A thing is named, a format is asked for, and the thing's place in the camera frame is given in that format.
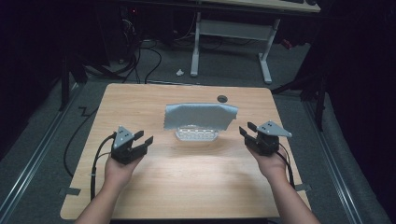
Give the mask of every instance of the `controller cable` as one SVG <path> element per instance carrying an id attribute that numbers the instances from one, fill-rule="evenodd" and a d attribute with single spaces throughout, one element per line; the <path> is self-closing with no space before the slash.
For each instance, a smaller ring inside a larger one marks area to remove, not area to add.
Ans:
<path id="1" fill-rule="evenodd" d="M 95 159 L 93 160 L 93 165 L 92 165 L 92 172 L 91 172 L 91 201 L 92 199 L 95 197 L 95 180 L 96 180 L 96 163 L 98 161 L 98 159 L 103 156 L 99 155 L 100 151 L 102 150 L 103 145 L 110 139 L 115 139 L 116 138 L 117 133 L 114 132 L 113 134 L 111 134 L 109 137 L 107 137 L 102 144 L 99 146 L 96 155 L 95 155 Z"/>
<path id="2" fill-rule="evenodd" d="M 293 171 L 291 170 L 291 165 L 290 165 L 289 152 L 286 150 L 286 148 L 285 148 L 282 144 L 280 144 L 280 145 L 281 145 L 281 146 L 283 147 L 283 149 L 285 150 L 286 155 L 287 155 L 287 159 L 286 159 L 282 154 L 280 154 L 278 151 L 276 152 L 276 154 L 286 163 L 286 166 L 288 167 L 288 173 L 289 173 L 289 182 L 290 182 L 291 186 L 292 186 L 294 189 L 296 189 L 295 184 L 294 184 Z"/>

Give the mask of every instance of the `table top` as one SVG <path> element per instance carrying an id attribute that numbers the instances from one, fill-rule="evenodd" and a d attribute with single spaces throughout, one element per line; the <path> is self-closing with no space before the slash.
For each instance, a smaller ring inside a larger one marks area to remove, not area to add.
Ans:
<path id="1" fill-rule="evenodd" d="M 215 141 L 181 142 L 174 130 L 163 129 L 166 105 L 217 103 L 219 95 L 228 98 L 227 105 L 237 106 L 238 113 Z M 152 135 L 154 142 L 119 197 L 113 218 L 278 217 L 268 181 L 238 130 L 248 129 L 248 121 L 261 125 L 268 120 L 282 126 L 265 88 L 110 84 L 70 185 L 81 192 L 66 196 L 61 217 L 77 218 L 90 202 L 93 158 L 119 125 L 133 133 L 145 131 L 134 146 Z M 289 150 L 295 183 L 301 184 L 287 138 L 280 137 L 280 142 Z M 104 181 L 105 162 L 106 156 L 97 162 L 96 192 Z M 305 192 L 299 194 L 309 206 Z"/>
<path id="2" fill-rule="evenodd" d="M 282 0 L 202 0 L 203 2 L 231 4 L 246 7 L 265 7 L 281 10 L 301 11 L 301 12 L 320 12 L 318 5 L 310 6 L 306 2 L 292 3 Z"/>

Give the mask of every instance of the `white desk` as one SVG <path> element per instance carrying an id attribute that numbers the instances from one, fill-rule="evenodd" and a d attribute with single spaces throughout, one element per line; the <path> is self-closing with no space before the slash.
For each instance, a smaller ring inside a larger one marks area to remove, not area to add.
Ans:
<path id="1" fill-rule="evenodd" d="M 303 4 L 280 0 L 202 0 L 200 3 L 201 2 L 233 4 L 247 7 L 265 7 L 306 13 L 320 12 L 320 7 L 318 5 L 309 6 L 306 2 Z M 259 53 L 259 62 L 262 67 L 264 82 L 266 84 L 271 84 L 272 79 L 266 60 L 273 44 L 279 23 L 280 19 L 276 19 L 272 25 L 253 25 L 227 21 L 201 20 L 201 13 L 198 12 L 195 27 L 195 44 L 191 62 L 191 76 L 198 76 L 200 35 L 218 35 L 266 41 L 263 52 Z"/>

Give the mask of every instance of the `human hand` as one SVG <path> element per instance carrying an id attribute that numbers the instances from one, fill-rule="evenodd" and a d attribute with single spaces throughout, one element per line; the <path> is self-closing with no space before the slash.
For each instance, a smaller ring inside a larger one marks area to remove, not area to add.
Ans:
<path id="1" fill-rule="evenodd" d="M 136 168 L 137 164 L 139 164 L 142 159 L 143 157 L 124 165 L 117 162 L 109 155 L 106 161 L 103 189 L 115 190 L 116 192 L 122 191 L 131 180 L 134 168 Z"/>
<path id="2" fill-rule="evenodd" d="M 277 154 L 271 156 L 260 156 L 251 148 L 247 148 L 259 164 L 259 169 L 269 182 L 275 178 L 286 179 L 286 163 Z M 278 151 L 283 157 L 286 157 L 286 152 L 283 147 L 279 147 Z"/>

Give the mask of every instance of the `desk leg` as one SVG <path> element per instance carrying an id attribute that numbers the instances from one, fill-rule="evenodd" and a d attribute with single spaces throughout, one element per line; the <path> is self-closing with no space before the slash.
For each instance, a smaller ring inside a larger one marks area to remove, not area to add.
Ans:
<path id="1" fill-rule="evenodd" d="M 266 84 L 271 84 L 272 79 L 271 79 L 271 74 L 268 69 L 268 64 L 267 64 L 267 57 L 268 53 L 270 52 L 271 46 L 274 42 L 274 38 L 276 35 L 277 27 L 279 26 L 280 19 L 277 19 L 274 21 L 274 25 L 270 31 L 268 40 L 267 40 L 267 45 L 265 46 L 264 53 L 259 53 L 259 60 L 260 60 L 260 65 L 262 66 L 262 75 L 264 76 L 264 82 Z"/>
<path id="2" fill-rule="evenodd" d="M 200 24 L 201 24 L 201 12 L 197 12 L 197 22 L 195 25 L 195 44 L 194 52 L 192 53 L 191 62 L 191 76 L 198 76 L 198 65 L 199 65 L 199 35 L 200 35 Z"/>

